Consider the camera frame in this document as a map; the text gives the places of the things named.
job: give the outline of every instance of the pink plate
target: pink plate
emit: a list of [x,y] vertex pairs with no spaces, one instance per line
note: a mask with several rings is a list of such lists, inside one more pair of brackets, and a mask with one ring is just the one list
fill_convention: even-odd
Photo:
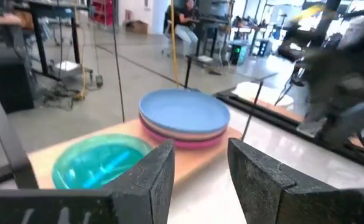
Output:
[[[146,128],[144,124],[142,124],[143,130],[150,135],[151,137],[153,137],[156,141],[162,142],[165,141],[166,138],[164,136],[161,136],[160,134],[154,133],[153,131],[151,131],[150,129]],[[208,147],[212,147],[215,146],[217,144],[220,143],[220,141],[222,140],[222,136],[223,135],[219,135],[216,138],[213,139],[209,139],[206,141],[180,141],[180,140],[174,140],[174,143],[177,147],[181,147],[184,149],[203,149],[203,148],[208,148]]]
[[140,121],[143,122],[143,124],[145,124],[145,126],[148,127],[151,131],[153,131],[157,134],[160,134],[162,136],[180,140],[180,141],[205,141],[205,140],[216,138],[219,135],[222,135],[226,130],[226,128],[223,128],[222,130],[216,131],[211,134],[177,133],[175,131],[166,130],[164,128],[156,126],[155,124],[152,124],[141,114],[139,115],[139,118],[140,118]]

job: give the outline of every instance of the red object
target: red object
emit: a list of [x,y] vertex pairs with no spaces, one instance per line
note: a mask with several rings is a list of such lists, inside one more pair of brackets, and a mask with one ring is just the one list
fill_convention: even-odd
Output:
[[112,0],[92,0],[93,15],[90,19],[103,25],[113,23],[113,1]]

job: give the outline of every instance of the metal pole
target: metal pole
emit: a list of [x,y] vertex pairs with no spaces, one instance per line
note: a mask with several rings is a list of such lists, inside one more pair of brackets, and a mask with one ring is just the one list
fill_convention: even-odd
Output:
[[184,80],[184,88],[187,89],[189,84],[189,76],[190,76],[190,68],[192,66],[192,56],[187,56],[187,71],[186,71],[186,78]]
[[246,125],[245,125],[245,129],[244,129],[243,135],[242,135],[242,137],[241,137],[241,140],[242,140],[242,141],[244,141],[244,138],[245,138],[246,132],[247,132],[247,130],[248,130],[248,126],[250,125],[251,117],[252,117],[252,114],[254,113],[256,103],[258,102],[258,98],[259,98],[259,94],[261,93],[262,86],[263,86],[263,80],[261,80],[261,82],[259,83],[259,88],[258,88],[258,91],[256,92],[256,97],[255,97],[255,100],[254,100],[254,105],[251,107],[251,112],[250,112],[250,113],[249,113],[249,115],[248,115],[248,120],[247,120],[247,122],[246,122]]
[[329,13],[337,11],[340,3],[341,0],[327,0],[327,2],[325,3],[324,13],[322,14],[322,18],[319,22],[319,25],[317,25],[315,31],[316,37],[319,38],[315,38],[314,40],[312,40],[312,42],[310,43],[311,47],[321,47],[325,39],[325,35],[327,34],[327,30],[329,29],[330,24],[333,20],[333,18],[330,18],[328,15]]

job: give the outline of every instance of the blue plate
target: blue plate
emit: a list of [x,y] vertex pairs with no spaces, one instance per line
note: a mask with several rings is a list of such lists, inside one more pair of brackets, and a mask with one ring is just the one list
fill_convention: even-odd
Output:
[[152,147],[125,134],[94,136],[68,147],[56,160],[56,189],[99,189],[132,168]]
[[157,90],[140,100],[140,113],[158,127],[210,134],[227,126],[230,113],[220,100],[198,91]]

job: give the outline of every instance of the plate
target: plate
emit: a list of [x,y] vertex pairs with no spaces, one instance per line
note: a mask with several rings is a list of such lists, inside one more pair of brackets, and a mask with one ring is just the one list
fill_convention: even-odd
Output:
[[[155,139],[158,142],[164,142],[165,140],[169,139],[167,137],[164,137],[160,134],[155,133],[154,131],[147,128],[145,125],[143,125],[143,131],[150,135],[153,139]],[[221,135],[218,135],[215,138],[204,140],[204,141],[183,141],[183,140],[176,140],[173,139],[174,144],[178,148],[183,149],[207,149],[212,146],[216,146],[217,144],[220,144],[222,141],[222,136],[224,133],[221,133]]]
[[70,147],[56,160],[56,189],[99,189],[132,168],[152,147],[125,134],[94,136]]
[[182,140],[182,141],[204,141],[211,138],[215,138],[222,133],[225,132],[226,128],[211,133],[211,134],[189,134],[189,133],[177,133],[175,131],[167,130],[161,127],[156,126],[155,124],[152,124],[150,121],[148,121],[146,118],[144,118],[141,114],[139,115],[140,122],[145,125],[148,129],[150,129],[152,132],[155,132],[157,134],[160,134],[164,137],[175,139],[175,140]]
[[199,91],[157,90],[139,105],[144,119],[178,133],[211,134],[225,129],[230,120],[224,103]]

